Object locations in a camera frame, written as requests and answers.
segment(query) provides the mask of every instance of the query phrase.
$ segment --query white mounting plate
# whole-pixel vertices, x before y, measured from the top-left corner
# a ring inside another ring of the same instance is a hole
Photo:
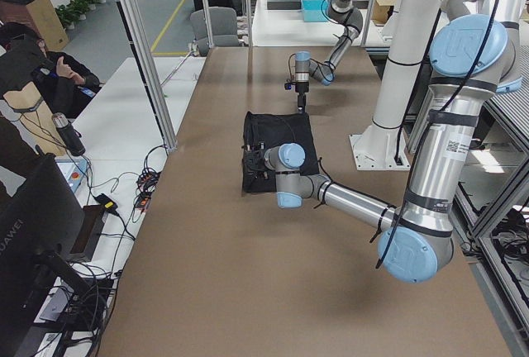
[[[403,164],[396,165],[393,158],[391,158],[391,160],[385,160],[385,163],[381,164],[380,161],[373,160],[367,155],[355,154],[355,144],[361,136],[361,134],[349,135],[350,148],[353,150],[353,159],[355,160],[356,169],[359,171],[409,171],[410,163],[407,161],[407,157],[404,154],[404,146],[406,145],[404,141],[402,141],[399,149],[399,156],[403,161]]]

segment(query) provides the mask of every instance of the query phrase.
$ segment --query black hair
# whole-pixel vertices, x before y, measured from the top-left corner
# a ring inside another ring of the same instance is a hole
[[[0,26],[0,45],[5,49],[11,40],[24,35],[35,40],[40,39],[39,35],[29,26],[18,22],[6,22]]]

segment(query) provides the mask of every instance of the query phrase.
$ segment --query yellow floor line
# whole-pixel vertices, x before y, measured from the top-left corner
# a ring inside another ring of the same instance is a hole
[[[165,35],[165,32],[169,29],[169,26],[171,25],[171,23],[173,22],[174,18],[176,17],[176,15],[178,14],[180,8],[183,6],[183,3],[185,2],[186,0],[181,0],[179,5],[174,9],[173,11],[173,14],[171,14],[171,17],[169,18],[169,20],[167,20],[167,22],[165,23],[164,25],[164,28],[161,30],[160,34],[158,35],[158,37],[156,38],[155,42],[152,44],[152,46],[150,47],[150,51],[153,52],[154,50],[156,50],[156,47],[158,47],[158,44],[160,43],[160,40],[162,40],[162,37],[164,37]]]
[[[176,55],[187,55],[188,51],[175,51],[173,53],[151,53],[153,57],[174,57]]]

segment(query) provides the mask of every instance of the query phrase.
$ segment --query trash bin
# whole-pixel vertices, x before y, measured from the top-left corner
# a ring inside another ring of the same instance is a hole
[[[50,0],[0,0],[0,20],[28,25],[52,51],[63,49],[69,41]]]

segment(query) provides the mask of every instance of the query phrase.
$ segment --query power adapter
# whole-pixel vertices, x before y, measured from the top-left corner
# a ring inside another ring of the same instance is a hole
[[[116,204],[116,202],[114,202],[105,193],[101,193],[100,195],[96,196],[94,199],[99,204],[102,204],[108,212],[110,212],[111,214],[117,215],[117,204]]]

